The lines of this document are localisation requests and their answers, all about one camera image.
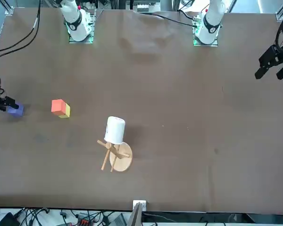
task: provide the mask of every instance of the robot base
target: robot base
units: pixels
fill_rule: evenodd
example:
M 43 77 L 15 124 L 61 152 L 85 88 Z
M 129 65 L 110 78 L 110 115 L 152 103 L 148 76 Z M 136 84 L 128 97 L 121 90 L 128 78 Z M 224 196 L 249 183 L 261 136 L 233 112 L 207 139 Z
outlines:
M 197 28 L 193 28 L 193 44 L 194 46 L 210 46 L 210 47 L 217 47 L 218 46 L 218 32 L 219 29 L 217 31 L 217 36 L 216 39 L 213 43 L 207 45 L 207 44 L 203 44 L 197 37 L 196 37 L 196 33 L 198 33 L 200 25 L 201 25 L 201 20 L 198 21 L 193 21 L 193 25 L 196 25 Z
M 69 43 L 70 44 L 74 44 L 74 43 L 92 44 L 93 43 L 93 40 L 94 40 L 94 24 L 95 24 L 95 18 L 96 18 L 95 12 L 96 11 L 94 11 L 93 15 L 90 14 L 90 21 L 92 23 L 92 25 L 91 25 L 91 33 L 84 40 L 82 40 L 82 41 L 75 41 L 75 40 L 73 40 L 73 38 L 70 36 L 70 34 L 68 32 L 68 34 L 69 34 Z

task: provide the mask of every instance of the orange cube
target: orange cube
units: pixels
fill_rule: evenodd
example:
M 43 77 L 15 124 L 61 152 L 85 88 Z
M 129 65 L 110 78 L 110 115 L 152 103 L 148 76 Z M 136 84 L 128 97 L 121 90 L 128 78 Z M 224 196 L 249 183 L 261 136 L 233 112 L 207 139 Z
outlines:
M 66 103 L 62 100 L 52 100 L 51 101 L 51 112 L 57 116 L 62 116 L 66 114 Z

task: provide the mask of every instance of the wooden peg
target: wooden peg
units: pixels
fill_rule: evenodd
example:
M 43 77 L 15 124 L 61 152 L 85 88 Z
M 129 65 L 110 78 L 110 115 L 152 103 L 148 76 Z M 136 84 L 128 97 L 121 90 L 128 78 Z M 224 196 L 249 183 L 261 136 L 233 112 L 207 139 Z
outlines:
M 105 168 L 109 153 L 110 153 L 110 150 L 108 149 L 101 170 L 104 170 Z
M 112 164 L 111 171 L 110 171 L 111 173 L 113 172 L 113 168 L 114 168 L 116 161 L 117 161 L 117 156 L 114 157 L 113 164 Z
M 100 145 L 102 145 L 102 146 L 106 147 L 106 144 L 104 144 L 104 143 L 103 143 L 103 142 L 101 142 L 100 140 L 98 140 L 98 144 L 100 144 Z

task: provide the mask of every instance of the white cup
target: white cup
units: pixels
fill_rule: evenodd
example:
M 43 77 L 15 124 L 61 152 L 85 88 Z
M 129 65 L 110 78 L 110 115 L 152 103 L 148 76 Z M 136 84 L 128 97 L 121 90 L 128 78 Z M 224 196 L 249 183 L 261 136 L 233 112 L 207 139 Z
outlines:
M 115 145 L 123 142 L 125 121 L 118 117 L 110 116 L 107 121 L 105 140 Z

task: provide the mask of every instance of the black cable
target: black cable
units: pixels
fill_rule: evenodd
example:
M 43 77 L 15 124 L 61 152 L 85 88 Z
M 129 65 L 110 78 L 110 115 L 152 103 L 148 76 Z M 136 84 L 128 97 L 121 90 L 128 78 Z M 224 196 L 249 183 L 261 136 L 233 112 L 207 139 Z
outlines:
M 73 210 L 70 210 L 70 212 L 75 216 L 75 218 L 78 218 L 78 215 L 75 214 L 75 213 L 73 212 Z
M 19 210 L 17 213 L 14 214 L 14 218 L 18 218 L 22 213 L 23 211 L 25 210 L 25 208 L 22 208 L 21 210 Z
M 66 223 L 66 221 L 65 221 L 65 218 L 64 218 L 64 216 L 62 216 L 62 218 L 63 218 L 63 221 L 64 221 L 65 225 L 67 226 L 67 223 Z
M 9 52 L 7 52 L 7 53 L 3 53 L 3 54 L 0 55 L 0 57 L 5 56 L 5 55 L 10 54 L 10 53 L 14 53 L 14 52 L 19 51 L 19 50 L 22 50 L 22 49 L 24 49 L 25 47 L 29 46 L 29 45 L 33 42 L 33 40 L 36 38 L 36 36 L 37 36 L 37 34 L 38 34 L 38 31 L 39 31 L 40 14 L 41 14 L 41 0 L 39 0 L 39 7 L 38 7 L 38 13 L 37 13 L 37 20 L 38 20 L 37 30 L 36 30 L 36 33 L 35 33 L 35 35 L 33 36 L 33 38 L 32 38 L 27 44 L 25 44 L 24 46 L 19 47 L 19 48 L 14 49 L 14 50 L 11 50 L 11 51 L 9 51 Z
M 152 14 L 152 13 L 143 13 L 143 14 L 146 14 L 146 15 L 152 15 L 152 16 L 158 16 L 158 17 L 161 17 L 161 18 L 163 18 L 163 19 L 173 21 L 173 22 L 175 22 L 175 23 L 179 23 L 179 24 L 183 24 L 183 25 L 186 25 L 186 26 L 190 26 L 190 27 L 197 28 L 197 26 L 196 26 L 196 25 L 182 23 L 182 22 L 179 22 L 179 21 L 176 21 L 176 20 L 172 20 L 172 19 L 170 19 L 170 18 L 168 18 L 168 17 L 161 16 L 161 15 L 158 15 L 158 14 Z
M 109 213 L 106 217 L 109 217 L 111 214 L 115 213 L 115 211 L 112 211 L 111 213 Z
M 28 38 L 29 35 L 31 35 L 31 33 L 33 33 L 33 30 L 34 30 L 34 27 L 33 27 L 32 30 L 31 30 L 23 39 L 21 39 L 19 42 L 15 43 L 14 45 L 12 45 L 12 46 L 10 46 L 10 47 L 0 49 L 0 52 L 1 52 L 1 51 L 5 51 L 5 50 L 8 50 L 8 49 L 10 49 L 10 48 L 13 48 L 13 47 L 15 47 L 16 45 L 18 45 L 19 43 L 23 42 L 25 39 Z
M 191 1 L 193 1 L 193 0 L 190 0 L 190 1 L 188 1 L 187 3 L 185 3 L 185 5 L 182 6 L 178 11 L 182 10 L 182 9 L 183 9 L 185 6 L 187 6 Z
M 209 4 L 207 4 L 207 5 L 205 6 L 205 8 L 208 7 L 208 6 L 209 6 Z M 205 8 L 203 8 L 200 12 L 202 12 Z
M 35 211 L 35 215 L 32 213 L 32 215 L 34 216 L 34 219 L 33 219 L 33 217 L 32 217 L 33 222 L 34 222 L 34 220 L 36 219 L 37 222 L 38 222 L 38 224 L 39 224 L 39 226 L 42 226 L 42 224 L 40 223 L 40 221 L 39 221 L 39 219 L 38 219 L 38 214 L 41 213 L 41 212 L 44 211 L 44 210 L 40 210 L 39 212 L 38 212 L 38 210 L 34 210 L 34 211 Z
M 30 215 L 30 214 L 27 215 L 27 212 L 28 212 L 28 209 L 27 209 L 27 211 L 26 211 L 25 217 L 24 217 L 23 221 L 21 222 L 20 226 L 22 226 L 22 224 L 24 223 L 24 221 L 25 221 L 25 220 L 27 219 L 27 217 Z
M 112 211 L 111 213 L 109 213 L 107 216 L 105 216 L 104 215 L 104 213 L 102 213 L 103 214 L 103 219 L 102 219 L 102 221 L 99 223 L 99 225 L 100 224 L 102 224 L 103 225 L 103 222 L 104 222 L 104 217 L 106 217 L 106 218 L 108 218 L 111 214 L 113 214 L 113 213 L 115 213 L 115 211 Z
M 26 214 L 25 214 L 25 223 L 26 223 L 26 226 L 28 226 L 28 224 L 27 224 L 27 217 L 28 217 L 27 213 L 28 213 L 28 209 L 26 210 Z
M 164 216 L 156 215 L 156 214 L 143 213 L 143 215 L 145 215 L 145 216 L 152 216 L 152 217 L 159 217 L 159 218 L 163 218 L 163 219 L 166 219 L 166 220 L 168 220 L 168 221 L 172 221 L 172 222 L 177 223 L 176 221 L 174 221 L 174 220 L 172 220 L 172 219 L 166 218 L 166 217 L 164 217 Z
M 190 20 L 194 20 L 193 17 L 188 16 L 188 15 L 187 15 L 185 12 L 183 12 L 181 9 L 180 9 L 178 12 L 183 13 L 186 18 L 188 18 L 188 19 L 190 19 Z
M 90 215 L 89 215 L 89 210 L 87 210 L 87 213 L 88 213 L 88 218 L 89 218 L 89 221 L 88 221 L 88 226 L 90 226 Z

